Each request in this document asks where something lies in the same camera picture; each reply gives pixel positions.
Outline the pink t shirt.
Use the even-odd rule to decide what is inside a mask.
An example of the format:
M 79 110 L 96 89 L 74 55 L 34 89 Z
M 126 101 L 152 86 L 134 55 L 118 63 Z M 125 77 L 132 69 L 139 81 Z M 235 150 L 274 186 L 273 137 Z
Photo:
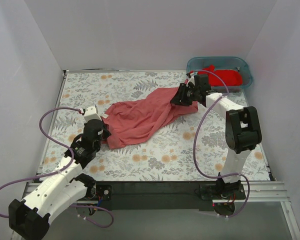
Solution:
M 148 141 L 156 131 L 174 122 L 178 117 L 198 112 L 198 103 L 190 106 L 171 104 L 177 88 L 157 88 L 146 98 L 113 103 L 103 121 L 110 136 L 106 142 L 111 150 Z

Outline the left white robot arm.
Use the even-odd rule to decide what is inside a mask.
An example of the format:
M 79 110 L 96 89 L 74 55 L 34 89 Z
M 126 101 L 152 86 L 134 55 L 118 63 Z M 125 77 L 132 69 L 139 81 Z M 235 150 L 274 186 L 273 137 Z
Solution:
M 104 136 L 109 136 L 105 123 L 91 119 L 85 123 L 70 149 L 33 192 L 8 206 L 9 227 L 26 240 L 41 240 L 53 220 L 75 201 L 96 196 L 95 181 L 82 170 L 96 157 Z

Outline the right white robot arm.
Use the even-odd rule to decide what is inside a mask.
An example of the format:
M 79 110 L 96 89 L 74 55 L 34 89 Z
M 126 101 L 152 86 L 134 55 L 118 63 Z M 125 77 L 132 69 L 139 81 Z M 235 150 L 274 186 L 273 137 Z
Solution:
M 225 119 L 227 156 L 222 171 L 214 177 L 212 192 L 222 199 L 242 191 L 243 167 L 248 156 L 262 141 L 262 132 L 257 109 L 242 106 L 229 100 L 225 94 L 212 90 L 206 74 L 190 74 L 186 83 L 181 83 L 170 103 L 189 107 L 198 102 L 214 110 Z

